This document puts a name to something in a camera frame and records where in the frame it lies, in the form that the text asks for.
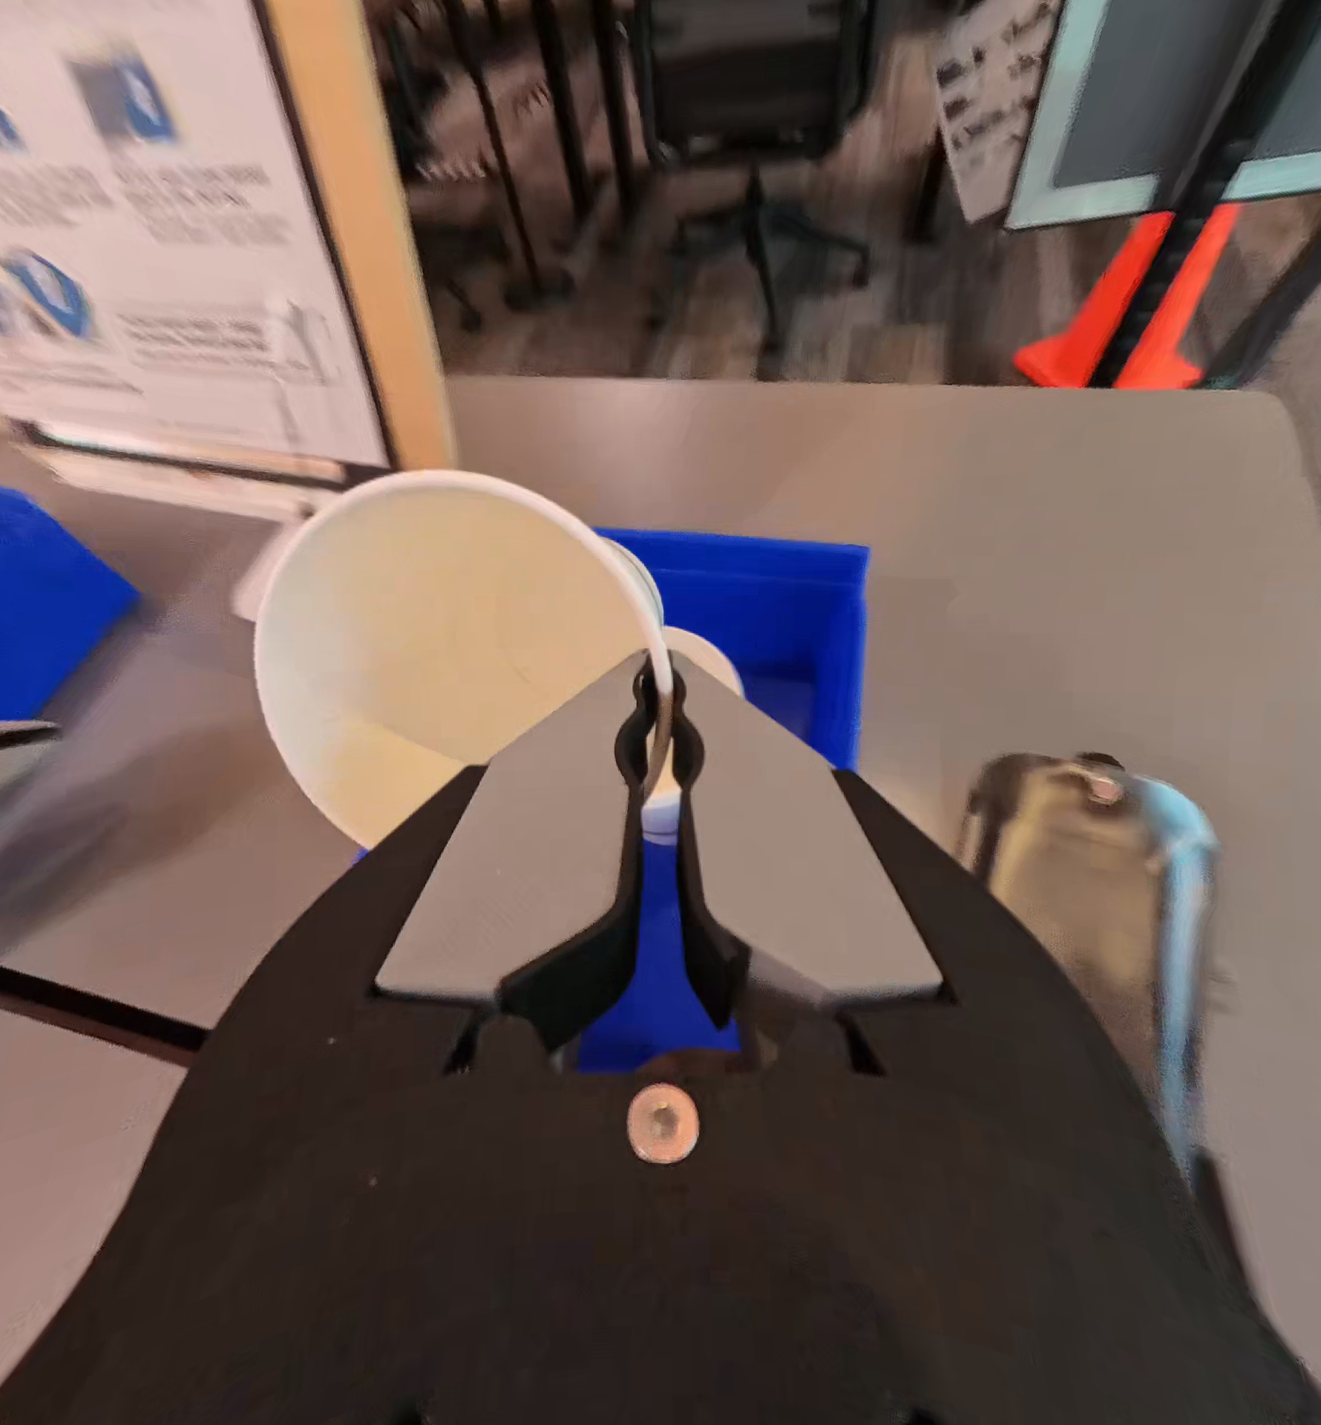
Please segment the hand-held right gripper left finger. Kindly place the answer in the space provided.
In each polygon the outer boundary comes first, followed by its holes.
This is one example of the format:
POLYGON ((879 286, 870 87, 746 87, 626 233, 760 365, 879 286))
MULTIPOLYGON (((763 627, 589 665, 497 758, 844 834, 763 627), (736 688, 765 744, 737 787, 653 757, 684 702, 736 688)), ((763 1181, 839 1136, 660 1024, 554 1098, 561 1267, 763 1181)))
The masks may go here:
POLYGON ((631 653, 492 757, 378 993, 527 1020, 562 1049, 632 980, 652 670, 631 653))

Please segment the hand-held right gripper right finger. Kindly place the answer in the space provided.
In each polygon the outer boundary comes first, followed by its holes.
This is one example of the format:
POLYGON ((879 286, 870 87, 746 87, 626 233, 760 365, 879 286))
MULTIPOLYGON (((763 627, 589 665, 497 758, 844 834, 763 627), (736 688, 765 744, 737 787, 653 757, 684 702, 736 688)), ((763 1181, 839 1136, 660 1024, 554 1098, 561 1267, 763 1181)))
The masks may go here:
POLYGON ((848 799, 868 784, 695 659, 672 667, 685 971, 736 1029, 736 1069, 771 1066, 806 1024, 941 1005, 941 968, 848 799))

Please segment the blue plastic bin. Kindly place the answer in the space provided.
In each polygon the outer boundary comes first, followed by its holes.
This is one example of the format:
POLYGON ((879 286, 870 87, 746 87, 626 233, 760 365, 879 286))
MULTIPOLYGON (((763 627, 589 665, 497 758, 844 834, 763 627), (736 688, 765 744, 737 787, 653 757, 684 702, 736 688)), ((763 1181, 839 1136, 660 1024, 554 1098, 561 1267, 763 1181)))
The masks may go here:
POLYGON ((45 508, 0 487, 0 722, 39 717, 139 600, 45 508))
MULTIPOLYGON (((860 749, 871 553, 865 545, 714 533, 602 528, 641 565, 664 624, 713 641, 739 667, 746 699, 854 770, 860 749)), ((618 1000, 579 1040, 583 1073, 631 1073, 695 1050, 742 1050, 716 1026, 685 971, 678 851, 646 840, 638 959, 618 1000)))

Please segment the white paper cup green band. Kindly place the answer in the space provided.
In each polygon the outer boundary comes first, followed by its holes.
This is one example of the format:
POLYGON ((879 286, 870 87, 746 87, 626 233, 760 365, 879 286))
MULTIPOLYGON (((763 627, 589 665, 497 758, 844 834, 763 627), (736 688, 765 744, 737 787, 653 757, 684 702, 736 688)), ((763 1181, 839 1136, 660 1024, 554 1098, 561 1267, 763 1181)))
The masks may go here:
POLYGON ((634 653, 669 653, 646 566, 494 475, 387 475, 287 543, 255 624, 267 729, 302 793, 372 849, 634 653))

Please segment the metal desk clamp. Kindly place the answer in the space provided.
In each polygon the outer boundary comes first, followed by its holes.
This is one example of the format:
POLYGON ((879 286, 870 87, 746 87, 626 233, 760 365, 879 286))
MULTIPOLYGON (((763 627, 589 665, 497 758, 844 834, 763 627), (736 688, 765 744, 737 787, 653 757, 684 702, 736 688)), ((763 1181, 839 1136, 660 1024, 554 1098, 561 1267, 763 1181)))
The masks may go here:
POLYGON ((1204 1155, 1220 854, 1197 802, 1102 754, 985 764, 956 848, 1086 997, 1189 1181, 1204 1155))

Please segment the printed instruction sheet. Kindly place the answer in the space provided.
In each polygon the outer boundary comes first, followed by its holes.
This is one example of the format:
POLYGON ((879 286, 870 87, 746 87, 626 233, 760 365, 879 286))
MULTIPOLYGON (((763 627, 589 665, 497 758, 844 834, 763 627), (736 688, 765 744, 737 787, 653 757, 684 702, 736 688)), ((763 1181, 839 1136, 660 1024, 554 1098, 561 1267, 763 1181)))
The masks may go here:
POLYGON ((262 3, 0 1, 0 417, 317 481, 386 467, 262 3))

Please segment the wooden document stand white base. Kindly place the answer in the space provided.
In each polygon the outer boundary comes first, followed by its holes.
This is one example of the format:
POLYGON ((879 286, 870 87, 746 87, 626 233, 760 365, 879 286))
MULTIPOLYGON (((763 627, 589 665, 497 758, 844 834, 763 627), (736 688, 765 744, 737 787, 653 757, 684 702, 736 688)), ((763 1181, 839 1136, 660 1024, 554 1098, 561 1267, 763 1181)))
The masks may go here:
POLYGON ((67 484, 271 525, 232 597, 246 620, 258 616, 273 569, 308 519, 370 478, 451 466, 457 452, 364 4, 262 4, 386 423, 386 467, 341 467, 340 479, 320 481, 259 458, 223 463, 194 451, 139 454, 121 440, 45 437, 0 417, 0 449, 34 457, 67 484))

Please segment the orange traffic cone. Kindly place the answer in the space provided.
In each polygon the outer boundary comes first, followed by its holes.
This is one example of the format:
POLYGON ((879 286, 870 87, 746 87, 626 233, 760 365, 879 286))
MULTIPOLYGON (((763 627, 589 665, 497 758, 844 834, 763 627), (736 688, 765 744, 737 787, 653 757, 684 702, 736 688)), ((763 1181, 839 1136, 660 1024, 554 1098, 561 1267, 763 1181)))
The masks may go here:
MULTIPOLYGON (((1169 294, 1162 298, 1150 329, 1118 376, 1116 387, 1191 388, 1203 381, 1204 370, 1186 359, 1183 344, 1241 212, 1239 202, 1221 204, 1204 224, 1203 234, 1175 275, 1169 294)), ((1072 323, 1014 355, 1017 371, 1038 387, 1090 385, 1098 361, 1133 303, 1171 222, 1171 212, 1140 218, 1072 323)))

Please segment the black tripod pole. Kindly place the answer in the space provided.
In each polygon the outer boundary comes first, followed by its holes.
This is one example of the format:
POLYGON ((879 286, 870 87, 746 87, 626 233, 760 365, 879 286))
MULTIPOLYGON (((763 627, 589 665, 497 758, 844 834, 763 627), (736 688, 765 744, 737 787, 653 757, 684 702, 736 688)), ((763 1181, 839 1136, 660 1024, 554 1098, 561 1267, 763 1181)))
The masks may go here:
POLYGON ((1182 388, 1200 376, 1183 355, 1186 330, 1239 216, 1226 192, 1261 125, 1256 110, 1232 103, 1204 140, 1090 387, 1182 388))

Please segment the white floor sign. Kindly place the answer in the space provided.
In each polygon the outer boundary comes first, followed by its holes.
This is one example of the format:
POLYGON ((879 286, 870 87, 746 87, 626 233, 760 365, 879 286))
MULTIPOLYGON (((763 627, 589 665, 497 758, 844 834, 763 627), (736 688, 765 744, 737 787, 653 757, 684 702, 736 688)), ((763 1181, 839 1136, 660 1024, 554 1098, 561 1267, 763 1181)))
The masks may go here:
POLYGON ((1010 205, 1061 1, 959 3, 933 52, 938 132, 962 219, 1010 205))

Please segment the black mesh office chair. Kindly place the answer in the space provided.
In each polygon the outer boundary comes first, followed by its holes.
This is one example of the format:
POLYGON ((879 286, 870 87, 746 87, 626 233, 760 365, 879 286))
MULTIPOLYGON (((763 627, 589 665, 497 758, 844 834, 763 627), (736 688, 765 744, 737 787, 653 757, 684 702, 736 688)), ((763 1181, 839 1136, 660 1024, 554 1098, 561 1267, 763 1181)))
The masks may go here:
POLYGON ((819 164, 862 114, 877 61, 873 1, 643 1, 634 8, 632 74, 652 169, 742 169, 742 196, 675 221, 670 275, 650 312, 664 327, 699 268, 737 248, 758 275, 760 358, 781 355, 778 240, 853 260, 871 282, 871 243, 818 224, 796 201, 768 193, 765 169, 819 164))

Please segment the grey divider panel silver frame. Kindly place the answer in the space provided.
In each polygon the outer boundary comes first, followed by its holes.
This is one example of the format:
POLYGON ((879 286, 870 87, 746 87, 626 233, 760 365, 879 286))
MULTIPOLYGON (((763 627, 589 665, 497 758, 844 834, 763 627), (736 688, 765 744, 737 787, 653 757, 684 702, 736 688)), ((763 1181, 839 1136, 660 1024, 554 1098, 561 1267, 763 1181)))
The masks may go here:
MULTIPOLYGON (((1008 205, 1011 231, 1139 216, 1188 167, 1268 3, 1066 3, 1008 205)), ((1321 192, 1321 29, 1233 177, 1235 202, 1321 192)))

